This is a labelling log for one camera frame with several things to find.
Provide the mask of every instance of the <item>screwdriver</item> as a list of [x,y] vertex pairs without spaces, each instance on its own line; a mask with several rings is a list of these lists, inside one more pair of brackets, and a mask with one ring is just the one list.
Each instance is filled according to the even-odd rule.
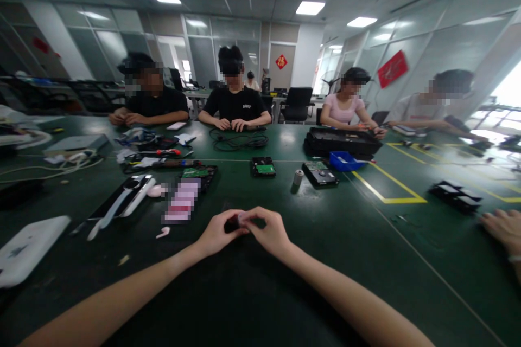
[[181,151],[179,149],[158,149],[155,152],[139,152],[139,153],[153,153],[155,155],[176,155],[179,156]]

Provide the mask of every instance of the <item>red sign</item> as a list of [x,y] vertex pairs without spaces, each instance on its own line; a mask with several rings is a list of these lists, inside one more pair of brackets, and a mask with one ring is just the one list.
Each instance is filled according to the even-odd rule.
[[391,58],[382,68],[378,69],[378,78],[380,79],[380,86],[387,87],[390,83],[397,80],[401,75],[409,70],[407,60],[403,51],[399,51]]
[[275,63],[277,64],[278,68],[282,70],[282,68],[288,64],[288,60],[286,60],[286,57],[281,54],[281,56],[275,60]]

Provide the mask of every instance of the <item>black cable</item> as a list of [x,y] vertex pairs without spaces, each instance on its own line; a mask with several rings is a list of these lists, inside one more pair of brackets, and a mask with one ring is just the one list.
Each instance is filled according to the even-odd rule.
[[221,152],[233,152],[247,147],[263,147],[266,146],[270,140],[268,136],[261,132],[250,134],[237,133],[236,136],[228,137],[225,135],[225,132],[221,132],[218,128],[210,130],[210,137],[213,139],[213,148]]

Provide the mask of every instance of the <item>white t-shirt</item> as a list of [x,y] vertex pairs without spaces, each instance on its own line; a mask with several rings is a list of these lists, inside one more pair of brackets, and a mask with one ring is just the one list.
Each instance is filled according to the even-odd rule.
[[443,104],[423,104],[420,94],[400,99],[385,119],[386,122],[420,122],[425,120],[443,120],[447,116]]
[[251,89],[254,89],[255,91],[260,91],[261,88],[259,87],[259,84],[257,83],[256,80],[254,80],[251,84],[248,82],[248,80],[246,80],[244,82],[244,85],[248,88],[251,88]]

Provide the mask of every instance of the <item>metal cylinder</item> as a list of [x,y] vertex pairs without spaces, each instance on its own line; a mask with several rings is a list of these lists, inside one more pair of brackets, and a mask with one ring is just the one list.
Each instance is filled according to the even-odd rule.
[[296,170],[295,176],[293,177],[293,184],[300,185],[302,183],[302,178],[304,177],[304,171]]

